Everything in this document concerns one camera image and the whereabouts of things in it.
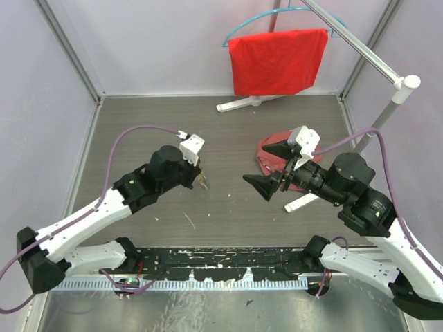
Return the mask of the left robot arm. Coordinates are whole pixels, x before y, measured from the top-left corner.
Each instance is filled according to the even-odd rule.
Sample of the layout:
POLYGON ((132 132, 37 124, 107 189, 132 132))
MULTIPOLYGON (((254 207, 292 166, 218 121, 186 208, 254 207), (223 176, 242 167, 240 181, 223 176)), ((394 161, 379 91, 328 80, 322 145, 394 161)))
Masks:
POLYGON ((80 243, 108 225, 125 219, 171 189, 188 189, 201 173, 200 143, 183 141, 178 147, 164 145, 149 163, 125 174, 96 201, 53 225, 34 231, 26 227, 17 233, 19 264, 34 294, 45 293, 66 277, 98 271, 133 273, 139 253, 127 237, 98 246, 80 243))

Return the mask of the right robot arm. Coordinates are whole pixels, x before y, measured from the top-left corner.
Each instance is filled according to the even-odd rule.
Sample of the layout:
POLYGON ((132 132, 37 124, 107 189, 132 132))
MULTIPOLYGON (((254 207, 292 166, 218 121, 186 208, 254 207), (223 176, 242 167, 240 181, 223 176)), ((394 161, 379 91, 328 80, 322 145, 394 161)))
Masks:
POLYGON ((418 320, 442 319, 442 265, 418 247, 393 202, 370 187, 375 172, 358 153, 339 154, 329 169, 323 169, 313 161, 296 167, 300 150, 284 141, 263 149, 287 162, 281 172, 243 176, 266 201, 277 190, 295 185, 340 207, 338 218, 344 225, 372 242, 391 261, 379 263, 314 236, 302 251, 307 270, 346 273, 379 289, 397 308, 418 320))

